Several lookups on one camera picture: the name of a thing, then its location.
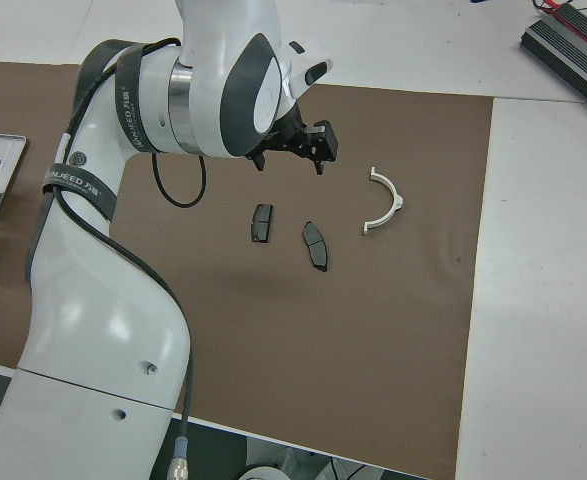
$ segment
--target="white c-shaped bracket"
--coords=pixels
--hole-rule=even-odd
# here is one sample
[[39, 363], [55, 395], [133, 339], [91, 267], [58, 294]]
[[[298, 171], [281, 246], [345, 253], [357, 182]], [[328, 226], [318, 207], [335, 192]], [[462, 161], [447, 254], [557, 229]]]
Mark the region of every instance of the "white c-shaped bracket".
[[397, 190], [395, 188], [395, 185], [393, 185], [393, 182], [391, 182], [384, 175], [380, 175], [379, 173], [377, 173], [375, 171], [375, 167], [371, 167], [371, 180], [380, 182], [391, 191], [391, 195], [393, 195], [393, 205], [391, 206], [391, 209], [388, 212], [386, 212], [386, 215], [384, 215], [382, 218], [378, 218], [377, 220], [373, 220], [371, 222], [364, 222], [364, 235], [368, 233], [370, 228], [375, 228], [379, 227], [380, 225], [384, 225], [386, 222], [390, 220], [393, 214], [397, 210], [402, 208], [402, 205], [404, 205], [404, 199], [400, 194], [397, 193]]

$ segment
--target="brown cardboard surface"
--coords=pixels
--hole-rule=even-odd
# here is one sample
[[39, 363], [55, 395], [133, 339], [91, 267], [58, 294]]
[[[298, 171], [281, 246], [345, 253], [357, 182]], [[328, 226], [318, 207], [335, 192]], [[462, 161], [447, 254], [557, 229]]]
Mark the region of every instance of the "brown cardboard surface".
[[[76, 66], [0, 64], [0, 133], [30, 147], [0, 212], [0, 364], [14, 367], [30, 317], [24, 256], [40, 182], [71, 110]], [[316, 86], [307, 123], [328, 119], [338, 161], [267, 154], [207, 159], [196, 208], [169, 205], [149, 155], [125, 171], [112, 236], [172, 286], [193, 337], [196, 417], [433, 479], [453, 479], [475, 249], [491, 116], [481, 97]], [[199, 188], [195, 157], [160, 156], [167, 189]], [[391, 196], [390, 222], [362, 235]], [[268, 244], [252, 243], [272, 203]], [[329, 250], [315, 270], [312, 220]]]

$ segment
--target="velcro strap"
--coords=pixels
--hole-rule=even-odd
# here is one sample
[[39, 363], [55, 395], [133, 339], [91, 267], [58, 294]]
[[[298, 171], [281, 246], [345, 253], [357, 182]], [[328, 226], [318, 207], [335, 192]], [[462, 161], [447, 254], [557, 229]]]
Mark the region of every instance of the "velcro strap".
[[117, 55], [118, 52], [124, 50], [126, 47], [133, 45], [133, 42], [125, 40], [105, 40], [95, 47], [87, 55], [82, 68], [77, 78], [77, 87], [75, 89], [75, 99], [73, 100], [73, 109], [77, 110], [90, 90], [93, 82], [104, 71], [111, 59]]
[[56, 186], [84, 197], [109, 222], [113, 220], [117, 196], [102, 180], [88, 170], [68, 165], [53, 163], [44, 175], [44, 192]]
[[145, 44], [136, 43], [127, 48], [117, 59], [115, 108], [122, 130], [131, 145], [140, 152], [157, 153], [158, 150], [146, 136], [140, 114], [140, 67], [145, 46]]

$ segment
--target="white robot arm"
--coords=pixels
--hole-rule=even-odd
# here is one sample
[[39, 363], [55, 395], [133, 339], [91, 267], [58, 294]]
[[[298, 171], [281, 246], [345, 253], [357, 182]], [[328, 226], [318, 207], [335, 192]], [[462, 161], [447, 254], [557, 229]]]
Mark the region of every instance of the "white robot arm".
[[130, 157], [261, 169], [265, 150], [293, 150], [317, 173], [335, 160], [330, 124], [307, 127], [296, 103], [331, 63], [281, 40], [272, 0], [176, 3], [181, 47], [110, 43], [82, 68], [27, 265], [32, 319], [0, 409], [0, 479], [147, 479], [162, 444], [190, 339], [168, 286], [108, 236]]

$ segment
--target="white table surface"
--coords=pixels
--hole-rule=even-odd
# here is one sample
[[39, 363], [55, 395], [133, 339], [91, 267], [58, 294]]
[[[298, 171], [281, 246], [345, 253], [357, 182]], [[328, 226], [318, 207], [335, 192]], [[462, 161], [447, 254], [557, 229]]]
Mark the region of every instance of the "white table surface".
[[[530, 1], [276, 3], [331, 53], [324, 83], [499, 97], [457, 479], [587, 478], [587, 106], [518, 48]], [[3, 0], [0, 61], [80, 63], [180, 25], [171, 0]]]

